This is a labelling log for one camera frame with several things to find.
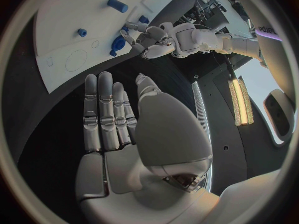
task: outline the purple light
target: purple light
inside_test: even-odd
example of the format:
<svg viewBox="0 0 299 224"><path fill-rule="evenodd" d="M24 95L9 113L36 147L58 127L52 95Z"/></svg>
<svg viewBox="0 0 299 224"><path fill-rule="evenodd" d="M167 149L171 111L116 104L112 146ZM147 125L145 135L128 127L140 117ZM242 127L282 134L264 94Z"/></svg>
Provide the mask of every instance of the purple light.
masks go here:
<svg viewBox="0 0 299 224"><path fill-rule="evenodd" d="M271 38L271 39L274 39L274 40L282 41L282 39L279 38L279 36L274 35L274 34L269 34L269 33L261 32L259 30L256 30L256 34L258 34L260 36L267 37L267 38Z"/></svg>

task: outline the dark floor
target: dark floor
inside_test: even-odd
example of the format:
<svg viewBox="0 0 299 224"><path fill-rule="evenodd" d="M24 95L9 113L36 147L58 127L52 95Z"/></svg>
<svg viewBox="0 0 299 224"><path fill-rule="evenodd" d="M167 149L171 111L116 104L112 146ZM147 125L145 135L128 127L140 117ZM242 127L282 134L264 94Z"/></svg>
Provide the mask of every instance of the dark floor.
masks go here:
<svg viewBox="0 0 299 224"><path fill-rule="evenodd" d="M183 102L195 113L191 84L169 57L147 61L132 58L108 70L114 82L122 82L136 117L137 86L141 72L150 76L162 91ZM59 102L30 136L18 168L35 194L56 214L71 224L86 223L75 199L75 177L85 154L82 113L84 86Z"/></svg>

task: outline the robotic arm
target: robotic arm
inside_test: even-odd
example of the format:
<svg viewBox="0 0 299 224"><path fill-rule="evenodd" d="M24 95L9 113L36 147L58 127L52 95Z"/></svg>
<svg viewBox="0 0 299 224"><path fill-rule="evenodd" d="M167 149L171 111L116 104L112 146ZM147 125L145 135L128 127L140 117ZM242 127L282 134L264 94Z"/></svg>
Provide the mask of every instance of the robotic arm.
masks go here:
<svg viewBox="0 0 299 224"><path fill-rule="evenodd" d="M233 38L224 33L215 34L208 29L196 29L192 23L183 23L176 27L173 27L170 22L162 23L159 27L126 23L125 27L143 32L147 38L157 41L155 45L145 48L136 43L127 31L121 30L123 38L145 59L153 59L169 53L174 57L184 58L199 51L203 53L216 51L222 54L234 52L264 62L257 41Z"/></svg>

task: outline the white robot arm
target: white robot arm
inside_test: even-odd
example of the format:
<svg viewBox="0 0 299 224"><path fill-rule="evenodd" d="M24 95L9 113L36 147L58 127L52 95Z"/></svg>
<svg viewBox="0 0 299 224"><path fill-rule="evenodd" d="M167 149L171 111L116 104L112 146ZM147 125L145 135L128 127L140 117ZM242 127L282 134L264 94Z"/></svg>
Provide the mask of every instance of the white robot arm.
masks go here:
<svg viewBox="0 0 299 224"><path fill-rule="evenodd" d="M234 52L256 58L261 63L264 62L257 41L233 38L225 33L215 34L209 29L196 29L192 23L183 23L176 27L173 27L170 22L162 23L159 27L126 23L125 27L141 31L146 37L157 41L155 45L145 48L136 43L127 31L121 30L123 38L146 59L157 58L169 53L174 57L184 58L199 51L203 53L216 51L222 54Z"/></svg>

